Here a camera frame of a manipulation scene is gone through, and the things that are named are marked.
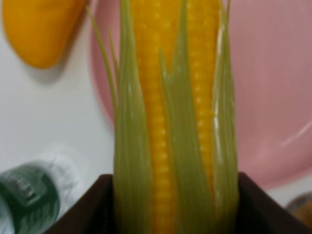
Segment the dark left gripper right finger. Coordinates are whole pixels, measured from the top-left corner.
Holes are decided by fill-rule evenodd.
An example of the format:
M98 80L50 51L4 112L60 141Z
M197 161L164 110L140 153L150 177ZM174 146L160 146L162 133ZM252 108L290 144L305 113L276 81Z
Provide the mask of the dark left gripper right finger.
M237 234L310 234L311 229L294 218L245 173L238 174Z

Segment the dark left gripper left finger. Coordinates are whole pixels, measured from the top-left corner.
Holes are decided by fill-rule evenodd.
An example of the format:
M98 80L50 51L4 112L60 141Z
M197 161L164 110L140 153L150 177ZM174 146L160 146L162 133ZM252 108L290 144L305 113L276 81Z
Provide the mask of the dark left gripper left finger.
M46 234L115 234L113 175L100 175L94 184Z

